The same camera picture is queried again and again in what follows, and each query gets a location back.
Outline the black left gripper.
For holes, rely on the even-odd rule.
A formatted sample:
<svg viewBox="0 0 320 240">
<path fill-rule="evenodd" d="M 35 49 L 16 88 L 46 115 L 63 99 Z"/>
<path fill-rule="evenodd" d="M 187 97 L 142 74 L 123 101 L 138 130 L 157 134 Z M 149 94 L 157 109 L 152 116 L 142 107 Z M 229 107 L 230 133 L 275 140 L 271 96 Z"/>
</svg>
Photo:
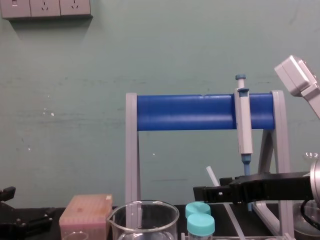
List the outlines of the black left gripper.
<svg viewBox="0 0 320 240">
<path fill-rule="evenodd" d="M 4 203 L 13 199 L 15 192 L 14 186 L 0 191 L 0 239 L 25 240 L 26 237 L 48 232 L 55 216 L 55 208 L 46 208 L 39 217 L 26 220 L 15 208 Z"/>
</svg>

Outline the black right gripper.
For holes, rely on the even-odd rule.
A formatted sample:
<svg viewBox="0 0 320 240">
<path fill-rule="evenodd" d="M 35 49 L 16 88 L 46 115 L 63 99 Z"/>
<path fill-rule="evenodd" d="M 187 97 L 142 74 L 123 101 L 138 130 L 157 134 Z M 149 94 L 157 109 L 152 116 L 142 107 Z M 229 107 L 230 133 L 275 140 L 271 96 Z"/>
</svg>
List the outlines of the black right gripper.
<svg viewBox="0 0 320 240">
<path fill-rule="evenodd" d="M 306 172 L 257 173 L 223 177 L 219 182 L 217 187 L 193 187 L 194 199 L 204 203 L 234 204 L 312 199 L 311 180 Z"/>
</svg>

